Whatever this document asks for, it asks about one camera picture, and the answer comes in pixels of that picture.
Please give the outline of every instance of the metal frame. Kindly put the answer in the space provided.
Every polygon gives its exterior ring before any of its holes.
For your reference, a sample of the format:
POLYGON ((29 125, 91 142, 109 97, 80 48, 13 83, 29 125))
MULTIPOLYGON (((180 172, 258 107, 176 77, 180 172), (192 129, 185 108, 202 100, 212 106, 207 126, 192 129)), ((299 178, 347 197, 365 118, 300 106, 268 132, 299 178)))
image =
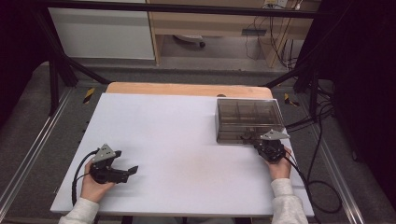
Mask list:
POLYGON ((102 84, 111 83, 110 80, 100 77, 90 69, 69 58, 62 48, 62 44, 55 38, 48 22, 43 17, 43 9, 48 7, 57 8, 78 8, 96 10, 117 10, 117 11, 147 11, 147 12, 171 12, 171 13, 199 13, 235 16, 262 16, 262 17, 283 17, 283 18, 306 18, 325 19, 330 18, 331 12, 300 11, 300 10, 280 10, 268 8, 248 8, 248 7, 212 7, 212 6, 191 6, 191 5, 168 5, 168 4, 141 4, 141 3, 120 3, 120 2, 95 2, 95 1, 70 1, 70 0, 34 0, 31 4, 31 13, 41 32, 46 37, 49 46, 50 73, 51 73, 51 111, 53 114, 58 107, 59 94, 55 87, 56 76, 59 74, 66 86, 76 86, 78 79, 71 67, 81 71, 85 75, 95 79, 102 84))

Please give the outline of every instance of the hand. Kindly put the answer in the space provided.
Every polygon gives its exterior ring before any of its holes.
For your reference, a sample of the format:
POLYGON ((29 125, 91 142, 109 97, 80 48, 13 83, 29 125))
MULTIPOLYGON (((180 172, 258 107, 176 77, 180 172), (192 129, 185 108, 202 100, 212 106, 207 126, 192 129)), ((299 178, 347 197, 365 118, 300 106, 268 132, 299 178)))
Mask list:
POLYGON ((92 162, 89 161, 85 165, 85 173, 84 178, 82 179, 82 189, 81 189, 81 198, 90 200, 94 203, 99 203, 100 200, 105 196, 106 192, 116 185, 115 183, 105 183, 99 184, 97 183, 92 176, 90 175, 90 168, 92 162))
MULTIPOLYGON (((285 150, 287 151, 286 157, 289 158, 291 150, 286 147, 285 147, 285 150)), ((285 158, 282 158, 276 164, 271 164, 268 161, 265 161, 265 163, 267 163, 267 165, 270 169, 270 175, 273 180, 279 179, 279 178, 290 178, 291 164, 287 160, 285 160, 285 158)))

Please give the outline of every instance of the black pole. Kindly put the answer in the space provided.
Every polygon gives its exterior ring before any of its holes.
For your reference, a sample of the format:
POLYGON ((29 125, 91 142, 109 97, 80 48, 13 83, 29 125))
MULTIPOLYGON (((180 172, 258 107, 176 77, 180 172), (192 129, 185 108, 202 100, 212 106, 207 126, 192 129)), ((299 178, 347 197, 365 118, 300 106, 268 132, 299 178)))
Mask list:
POLYGON ((328 18, 330 12, 301 11, 293 9, 269 9, 251 7, 213 7, 171 4, 144 4, 144 3, 120 3, 120 2, 94 2, 94 1, 68 1, 68 0, 35 0, 35 4, 41 7, 60 7, 78 9, 98 9, 116 11, 150 11, 150 12, 174 12, 174 13, 197 13, 239 16, 283 17, 283 18, 328 18))
POLYGON ((107 80, 104 77, 101 77, 101 76, 97 75, 96 73, 94 73, 90 69, 86 68, 84 65, 82 65, 82 64, 76 62, 75 60, 71 59, 67 55, 64 54, 63 57, 71 66, 73 66, 74 68, 76 68, 80 72, 84 73, 85 75, 95 79, 96 81, 98 81, 98 82, 100 82, 102 84, 110 84, 111 83, 110 80, 107 80))
POLYGON ((302 72, 305 72, 305 68, 307 68, 308 66, 306 64, 302 64, 301 66, 295 68, 294 70, 289 71, 287 74, 278 77, 270 82, 268 82, 267 84, 261 85, 259 87, 266 87, 268 89, 272 89, 273 87, 279 85, 280 83, 288 80, 291 77, 298 77, 302 72))
POLYGON ((50 59, 53 59, 55 61, 57 68, 59 69, 59 75, 64 81, 64 84, 66 86, 76 86, 76 84, 78 83, 78 79, 76 78, 72 69, 67 64, 65 64, 64 60, 62 59, 60 52, 63 52, 63 49, 59 46, 57 40, 53 36, 52 31, 50 30, 46 20, 43 17, 41 9, 41 7, 32 7, 31 13, 35 18, 38 26, 41 28, 44 37, 46 37, 47 43, 49 44, 50 59))
POLYGON ((311 92, 309 98, 309 115, 314 120, 314 122, 318 122, 317 108, 318 108, 318 70, 314 71, 314 74, 312 76, 311 92))

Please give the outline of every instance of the white cabinet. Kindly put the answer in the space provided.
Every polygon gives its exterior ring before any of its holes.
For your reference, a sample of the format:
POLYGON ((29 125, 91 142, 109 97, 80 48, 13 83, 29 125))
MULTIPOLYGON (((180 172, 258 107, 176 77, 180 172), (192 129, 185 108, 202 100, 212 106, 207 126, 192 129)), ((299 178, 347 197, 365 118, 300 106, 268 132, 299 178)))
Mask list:
POLYGON ((70 57, 154 60, 147 12, 69 8, 49 12, 70 57))

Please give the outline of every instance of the clear plastic box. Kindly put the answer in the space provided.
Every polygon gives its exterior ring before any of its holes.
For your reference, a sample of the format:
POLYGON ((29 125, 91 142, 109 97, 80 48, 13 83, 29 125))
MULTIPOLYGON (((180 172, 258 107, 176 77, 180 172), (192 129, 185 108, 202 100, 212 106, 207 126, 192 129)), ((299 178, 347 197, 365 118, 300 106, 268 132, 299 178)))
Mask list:
POLYGON ((229 99, 217 101, 217 142, 251 144, 271 130, 285 129, 276 99, 229 99))

